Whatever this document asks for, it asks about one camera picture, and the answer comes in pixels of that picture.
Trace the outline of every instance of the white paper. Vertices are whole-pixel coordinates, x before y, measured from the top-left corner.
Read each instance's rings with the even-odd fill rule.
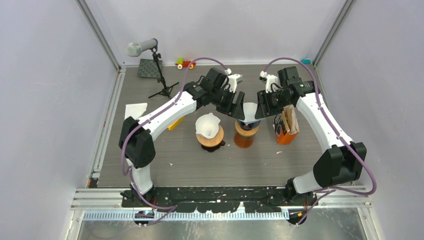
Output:
[[[135,103],[125,105],[125,116],[124,119],[132,117],[137,120],[145,113],[147,109],[147,103]]]

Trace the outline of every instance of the tripod stand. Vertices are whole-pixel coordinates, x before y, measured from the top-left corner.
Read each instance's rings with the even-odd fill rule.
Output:
[[[152,48],[151,49],[151,52],[153,53],[152,54],[152,56],[153,56],[153,61],[156,63],[156,67],[157,67],[157,70],[159,71],[159,74],[160,74],[160,79],[158,79],[157,80],[157,82],[159,83],[162,83],[162,85],[163,85],[163,89],[161,90],[161,91],[159,91],[159,92],[157,92],[157,93],[155,93],[155,94],[153,94],[153,95],[151,95],[151,96],[149,96],[148,98],[153,98],[154,96],[156,96],[156,95],[162,95],[162,96],[165,96],[165,97],[168,97],[168,98],[171,98],[171,92],[172,92],[172,89],[174,88],[174,86],[175,85],[177,85],[179,82],[177,82],[177,83],[174,83],[174,84],[172,84],[171,86],[167,86],[167,83],[165,82],[165,78],[164,78],[164,75],[162,75],[162,70],[161,70],[161,67],[159,66],[159,59],[161,58],[161,54],[160,53],[156,53],[156,51],[157,51],[158,49],[156,48],[156,47],[154,47],[154,48]]]

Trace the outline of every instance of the paper bag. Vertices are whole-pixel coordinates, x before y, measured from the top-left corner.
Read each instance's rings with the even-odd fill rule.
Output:
[[[295,139],[299,124],[292,104],[285,106],[283,112],[275,116],[274,129],[278,144],[290,144]]]

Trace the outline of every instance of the grey table surface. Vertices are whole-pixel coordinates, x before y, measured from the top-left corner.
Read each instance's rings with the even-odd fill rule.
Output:
[[[277,71],[291,64],[274,64],[268,73],[277,75]],[[242,74],[244,82],[237,86],[245,92],[244,102],[257,102],[257,91],[265,88],[259,81],[259,73],[264,65],[231,65],[233,73]],[[197,81],[206,75],[211,66],[197,65],[189,70],[187,81]],[[303,81],[310,81],[308,72],[297,65]],[[173,66],[163,68],[166,83],[180,82],[174,88],[176,95],[182,86],[185,68],[178,70]],[[127,187],[128,176],[121,173],[118,141],[124,121],[127,104],[148,103],[148,114],[166,103],[164,96],[149,95],[162,89],[156,79],[137,77],[137,68],[126,70],[122,90],[114,116],[109,142],[98,181],[98,187]],[[213,113],[221,119],[226,145],[213,153],[203,150],[196,139],[195,122],[198,117]],[[300,132],[289,145],[279,145],[272,127],[273,117],[262,120],[254,142],[249,148],[239,148],[234,143],[235,120],[215,111],[213,105],[201,107],[185,119],[172,131],[165,130],[154,142],[156,157],[151,163],[151,179],[158,187],[182,186],[275,186],[285,185],[287,180],[312,170],[321,156],[321,148],[310,125],[302,114],[297,112]]]

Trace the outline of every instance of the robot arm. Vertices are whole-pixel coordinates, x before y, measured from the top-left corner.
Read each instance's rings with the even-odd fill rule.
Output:
[[[325,111],[329,120],[340,132],[341,137],[350,143],[350,146],[362,159],[365,159],[367,153],[367,149],[362,142],[353,142],[337,124],[327,106],[323,103],[324,100],[321,94],[318,96],[323,104],[318,106],[314,83],[312,81],[302,82],[297,70],[293,68],[295,67],[285,68],[278,72],[283,86],[282,89],[270,91],[267,84],[265,90],[257,93],[258,107],[255,115],[256,118],[275,116],[283,111],[284,106],[293,104],[305,116],[318,138],[322,156],[313,166],[312,171],[287,181],[285,191],[288,198],[355,181],[361,176],[362,165],[339,140],[320,108]],[[261,72],[260,76],[260,79],[266,80],[267,83],[274,81],[276,78],[274,75],[264,74],[263,72]]]
[[[237,95],[237,83],[243,80],[243,76],[240,74],[227,75],[227,73],[230,74],[229,69],[223,72],[215,67],[211,68],[200,82],[187,83],[178,100],[176,96],[155,111],[140,118],[141,123],[148,122],[130,137],[125,148],[125,157],[128,165],[132,167],[132,177],[142,195],[153,187],[150,177],[150,163],[156,155],[153,141],[169,125],[208,104],[215,105],[218,112],[232,118],[245,118],[244,93],[239,92],[236,101],[233,102]],[[153,115],[162,112],[172,104],[173,106],[166,112],[151,120]],[[124,120],[119,139],[121,149],[127,136],[138,125],[139,122],[132,117]]]

